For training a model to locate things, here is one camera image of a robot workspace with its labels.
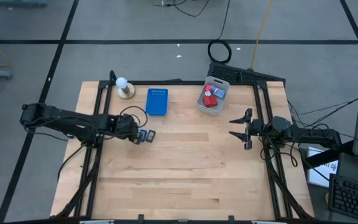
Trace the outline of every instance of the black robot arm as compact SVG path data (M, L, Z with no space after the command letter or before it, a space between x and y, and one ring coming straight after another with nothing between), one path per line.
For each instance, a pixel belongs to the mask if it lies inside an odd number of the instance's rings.
M342 145L339 133L333 129L321 129L318 125L312 128L299 128L285 118L274 116L269 124L263 125L259 119L251 121L252 109L248 109L243 118L230 123L246 124L245 133L229 133L245 142L244 149L252 148L251 136L268 136L277 147L284 147L288 142L319 144L330 149Z
M47 127L75 136L87 147L98 147L99 139L119 138L139 144L138 124L129 114L87 115L42 103L23 105L20 123L25 129Z

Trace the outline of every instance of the red box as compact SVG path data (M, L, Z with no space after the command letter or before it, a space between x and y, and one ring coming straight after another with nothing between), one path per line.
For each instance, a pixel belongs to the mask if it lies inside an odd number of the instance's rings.
M205 86L205 91L211 91L211 85L206 85Z
M214 96L214 95L204 96L203 103L204 103L205 107L210 108L212 106L218 105L218 100L216 99L216 96Z

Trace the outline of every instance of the black device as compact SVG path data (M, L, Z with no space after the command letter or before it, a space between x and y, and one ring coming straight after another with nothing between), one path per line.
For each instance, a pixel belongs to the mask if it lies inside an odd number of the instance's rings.
M155 131L149 130L149 133L147 134L146 141L153 142L155 136Z
M251 69L241 69L221 63L211 62L207 76L220 78L227 82L244 82L244 81L278 81L283 82L285 86L285 79L266 75L259 72L254 72Z
M127 139L139 144L141 141L138 124L129 114L87 115L61 110L43 103L23 105L20 123L25 129L47 127L75 136L86 147L98 147L100 138Z
M358 181L331 174L329 209L358 218Z

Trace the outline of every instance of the blue plastic container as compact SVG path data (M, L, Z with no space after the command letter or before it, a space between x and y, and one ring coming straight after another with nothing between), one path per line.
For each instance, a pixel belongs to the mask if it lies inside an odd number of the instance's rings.
M168 109L168 89L149 88L147 91L146 113L164 116Z

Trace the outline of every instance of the wooden table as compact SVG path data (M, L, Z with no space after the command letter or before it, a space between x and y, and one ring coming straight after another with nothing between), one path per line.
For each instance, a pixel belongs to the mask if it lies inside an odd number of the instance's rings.
M77 112L93 113L97 86L98 82L83 83ZM137 85L135 96L129 100L121 99L114 87L109 113L119 114L131 105L145 108L148 88L169 89L168 113L149 116L145 129L157 132L153 143L135 145L120 139L104 142L92 218L137 219L138 214L144 214L148 220L227 220L228 215L236 220L274 220L266 166L259 156L261 142L252 138L253 148L245 151L243 143L227 133L244 131L244 125L229 121L242 117L247 108L252 108L253 118L257 118L252 87L231 86L219 116L196 109L202 86ZM291 120L283 84L268 82L268 92L273 115ZM126 113L135 113L144 121L139 110ZM65 158L78 146L76 139L70 140ZM63 169L51 215L57 214L77 190L84 156L85 150ZM288 189L314 216L300 155L295 152L294 156L298 167L292 166L288 156L282 156Z

